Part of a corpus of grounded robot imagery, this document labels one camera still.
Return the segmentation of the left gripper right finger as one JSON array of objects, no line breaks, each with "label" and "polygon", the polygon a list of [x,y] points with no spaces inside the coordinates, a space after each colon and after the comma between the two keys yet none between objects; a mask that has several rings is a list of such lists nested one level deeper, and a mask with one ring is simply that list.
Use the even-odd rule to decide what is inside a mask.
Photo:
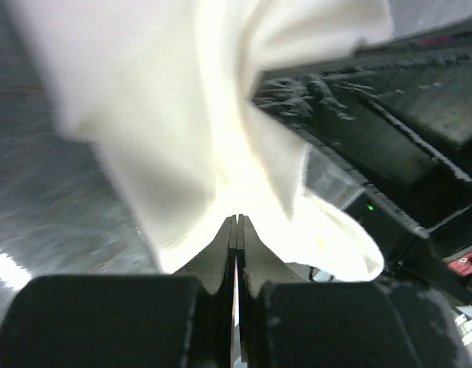
[{"label": "left gripper right finger", "polygon": [[261,241],[249,216],[242,214],[237,224],[237,270],[242,360],[249,367],[272,367],[270,329],[281,322],[272,314],[272,292],[282,284],[308,280],[277,257]]}]

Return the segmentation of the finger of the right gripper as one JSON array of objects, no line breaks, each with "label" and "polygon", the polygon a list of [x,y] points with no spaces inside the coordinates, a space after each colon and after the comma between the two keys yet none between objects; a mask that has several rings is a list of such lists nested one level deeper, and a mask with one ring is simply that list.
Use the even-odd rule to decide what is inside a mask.
[{"label": "finger of the right gripper", "polygon": [[252,100],[352,181],[316,179],[313,189],[344,197],[387,276],[472,306],[472,34],[267,72]]}]

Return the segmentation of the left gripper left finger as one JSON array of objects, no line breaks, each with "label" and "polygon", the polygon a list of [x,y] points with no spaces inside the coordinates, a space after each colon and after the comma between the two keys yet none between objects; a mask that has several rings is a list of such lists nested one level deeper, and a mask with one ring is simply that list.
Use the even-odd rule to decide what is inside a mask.
[{"label": "left gripper left finger", "polygon": [[198,289],[190,317],[187,367],[232,367],[237,219],[226,218],[214,239],[176,276]]}]

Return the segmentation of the white cloth napkin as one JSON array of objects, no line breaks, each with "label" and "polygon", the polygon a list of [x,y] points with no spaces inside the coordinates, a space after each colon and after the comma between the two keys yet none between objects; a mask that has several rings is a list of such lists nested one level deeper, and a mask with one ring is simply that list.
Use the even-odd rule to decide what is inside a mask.
[{"label": "white cloth napkin", "polygon": [[88,141],[179,270],[234,214],[285,262],[371,281],[365,229],[306,188],[309,144],[257,109],[261,75],[392,36],[385,1],[8,1],[57,128]]}]

